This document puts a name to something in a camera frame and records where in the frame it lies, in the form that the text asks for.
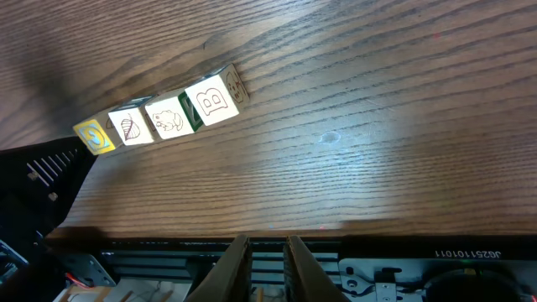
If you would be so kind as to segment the yellow block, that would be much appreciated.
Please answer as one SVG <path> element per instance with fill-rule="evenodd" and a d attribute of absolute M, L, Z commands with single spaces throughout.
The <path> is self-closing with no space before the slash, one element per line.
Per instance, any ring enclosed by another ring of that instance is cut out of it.
<path fill-rule="evenodd" d="M 111 152 L 123 145 L 108 113 L 109 110 L 101 111 L 73 127 L 76 135 L 94 155 Z"/>

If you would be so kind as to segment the white outline block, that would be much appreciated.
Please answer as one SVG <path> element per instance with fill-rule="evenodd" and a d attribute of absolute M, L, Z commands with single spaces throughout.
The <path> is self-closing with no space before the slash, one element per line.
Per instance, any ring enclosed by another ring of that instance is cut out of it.
<path fill-rule="evenodd" d="M 185 92 L 207 126 L 237 116 L 250 101 L 234 64 L 205 75 Z"/>

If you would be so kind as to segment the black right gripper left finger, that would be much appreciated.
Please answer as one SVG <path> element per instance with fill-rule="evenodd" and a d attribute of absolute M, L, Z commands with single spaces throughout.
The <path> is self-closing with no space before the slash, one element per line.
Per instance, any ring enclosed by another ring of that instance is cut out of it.
<path fill-rule="evenodd" d="M 252 249 L 246 235 L 237 236 L 186 302 L 248 302 L 252 292 Z"/>

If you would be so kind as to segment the white red-sided block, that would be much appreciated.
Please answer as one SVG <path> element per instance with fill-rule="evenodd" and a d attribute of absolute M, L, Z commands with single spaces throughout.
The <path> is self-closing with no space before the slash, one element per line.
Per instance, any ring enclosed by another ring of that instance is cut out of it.
<path fill-rule="evenodd" d="M 204 126 L 185 88 L 153 97 L 145 105 L 145 111 L 162 139 L 189 135 Z"/>

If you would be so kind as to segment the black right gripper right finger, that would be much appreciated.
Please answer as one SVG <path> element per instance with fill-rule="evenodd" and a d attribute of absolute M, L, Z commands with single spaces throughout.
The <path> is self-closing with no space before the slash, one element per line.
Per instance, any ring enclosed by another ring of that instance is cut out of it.
<path fill-rule="evenodd" d="M 284 246 L 284 289 L 289 302 L 348 301 L 298 236 Z"/>

